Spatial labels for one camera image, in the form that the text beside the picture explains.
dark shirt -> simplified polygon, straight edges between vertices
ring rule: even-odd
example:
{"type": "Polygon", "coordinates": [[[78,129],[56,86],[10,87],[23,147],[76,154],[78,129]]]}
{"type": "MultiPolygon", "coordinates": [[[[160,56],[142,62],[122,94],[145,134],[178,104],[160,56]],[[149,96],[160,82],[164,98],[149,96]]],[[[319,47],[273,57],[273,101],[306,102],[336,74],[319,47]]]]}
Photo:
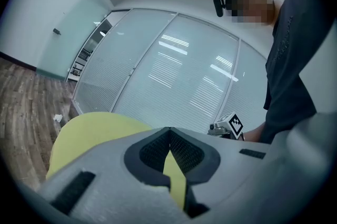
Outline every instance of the dark shirt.
{"type": "Polygon", "coordinates": [[[331,25],[323,0],[284,1],[265,65],[268,83],[264,109],[268,111],[260,142],[270,144],[277,133],[316,113],[299,73],[316,53],[331,25]]]}

glass wall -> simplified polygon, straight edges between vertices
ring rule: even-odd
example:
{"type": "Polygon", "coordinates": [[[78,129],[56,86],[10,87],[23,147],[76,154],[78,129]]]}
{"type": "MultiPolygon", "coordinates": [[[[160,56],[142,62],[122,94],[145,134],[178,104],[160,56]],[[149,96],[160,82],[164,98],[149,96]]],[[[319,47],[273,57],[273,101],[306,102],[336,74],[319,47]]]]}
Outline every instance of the glass wall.
{"type": "Polygon", "coordinates": [[[170,12],[135,9],[106,34],[75,92],[83,113],[111,110],[135,64],[173,17],[170,12]]]}
{"type": "Polygon", "coordinates": [[[238,49],[237,37],[201,20],[133,9],[90,57],[75,106],[202,133],[235,111],[253,129],[265,120],[266,59],[243,41],[238,49]]]}
{"type": "Polygon", "coordinates": [[[267,90],[266,59],[250,45],[241,41],[239,61],[231,91],[221,116],[236,112],[243,124],[242,131],[249,131],[265,121],[263,109],[267,90]]]}
{"type": "Polygon", "coordinates": [[[91,53],[100,43],[107,32],[122,19],[127,11],[111,12],[102,22],[95,22],[96,29],[83,45],[76,57],[73,66],[69,70],[68,79],[77,82],[82,74],[84,66],[88,62],[91,53]]]}
{"type": "Polygon", "coordinates": [[[109,12],[104,0],[80,0],[51,32],[37,73],[65,80],[78,51],[96,28],[95,23],[101,22],[109,12]]]}
{"type": "Polygon", "coordinates": [[[114,113],[153,128],[207,132],[226,95],[238,39],[179,15],[146,53],[114,113]]]}

black strip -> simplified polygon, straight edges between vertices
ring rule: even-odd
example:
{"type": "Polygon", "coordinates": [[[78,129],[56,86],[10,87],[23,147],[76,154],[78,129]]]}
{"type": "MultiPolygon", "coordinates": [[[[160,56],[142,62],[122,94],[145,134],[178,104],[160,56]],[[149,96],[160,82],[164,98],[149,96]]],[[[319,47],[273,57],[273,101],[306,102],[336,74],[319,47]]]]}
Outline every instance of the black strip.
{"type": "Polygon", "coordinates": [[[43,76],[46,76],[46,77],[49,77],[49,78],[55,78],[55,79],[58,79],[58,80],[61,80],[61,81],[64,81],[64,80],[65,80],[65,77],[64,77],[64,76],[56,75],[56,74],[47,72],[46,70],[38,69],[36,72],[37,72],[39,75],[43,75],[43,76]]]}
{"type": "Polygon", "coordinates": [[[197,217],[209,209],[202,203],[197,203],[191,186],[186,184],[184,211],[191,217],[197,217]]]}
{"type": "Polygon", "coordinates": [[[28,63],[22,62],[21,60],[18,60],[16,58],[11,57],[11,56],[8,56],[5,53],[0,52],[0,57],[9,61],[9,62],[11,62],[11,63],[14,63],[14,64],[18,65],[18,66],[21,66],[21,67],[24,67],[26,69],[29,69],[29,70],[32,70],[32,71],[36,72],[36,67],[34,67],[34,66],[32,66],[28,63]]]}
{"type": "Polygon", "coordinates": [[[88,58],[88,56],[86,56],[86,58],[81,58],[81,55],[78,56],[80,59],[84,60],[85,62],[87,62],[86,58],[88,58]]]}
{"type": "Polygon", "coordinates": [[[95,175],[92,172],[80,172],[62,192],[57,195],[56,199],[51,202],[51,205],[60,212],[66,215],[69,214],[94,178],[95,175]]]}
{"type": "Polygon", "coordinates": [[[250,150],[250,149],[241,149],[239,153],[250,156],[250,157],[258,158],[258,159],[263,159],[265,156],[265,153],[263,152],[250,150]]]}
{"type": "Polygon", "coordinates": [[[77,63],[77,64],[80,64],[80,65],[82,65],[82,66],[85,66],[84,64],[82,64],[82,63],[79,63],[79,62],[75,62],[75,63],[77,63]]]}
{"type": "Polygon", "coordinates": [[[112,10],[111,13],[114,13],[114,12],[122,12],[122,11],[130,11],[131,9],[119,9],[119,10],[112,10]]]}

white wall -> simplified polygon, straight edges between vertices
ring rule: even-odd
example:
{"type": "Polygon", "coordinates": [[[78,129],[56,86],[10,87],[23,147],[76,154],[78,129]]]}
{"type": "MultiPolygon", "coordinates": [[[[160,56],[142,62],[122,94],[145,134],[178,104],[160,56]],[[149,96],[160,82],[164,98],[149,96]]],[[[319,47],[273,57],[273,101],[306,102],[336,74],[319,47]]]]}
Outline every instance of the white wall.
{"type": "Polygon", "coordinates": [[[273,43],[272,27],[238,24],[231,17],[217,17],[213,0],[124,0],[115,6],[115,9],[123,8],[162,9],[200,18],[242,38],[265,58],[273,43]]]}
{"type": "Polygon", "coordinates": [[[10,0],[0,26],[0,51],[37,66],[53,28],[79,1],[10,0]]]}

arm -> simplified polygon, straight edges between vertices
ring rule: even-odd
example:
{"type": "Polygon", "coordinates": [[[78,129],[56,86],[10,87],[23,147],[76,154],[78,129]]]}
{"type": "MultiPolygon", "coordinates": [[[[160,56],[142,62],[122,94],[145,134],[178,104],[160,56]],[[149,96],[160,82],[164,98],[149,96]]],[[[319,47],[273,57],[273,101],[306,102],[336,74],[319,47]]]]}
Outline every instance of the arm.
{"type": "Polygon", "coordinates": [[[264,128],[264,124],[265,122],[259,125],[256,129],[253,129],[253,130],[250,130],[244,133],[243,135],[244,135],[245,140],[248,142],[258,142],[260,140],[261,133],[264,128]]]}

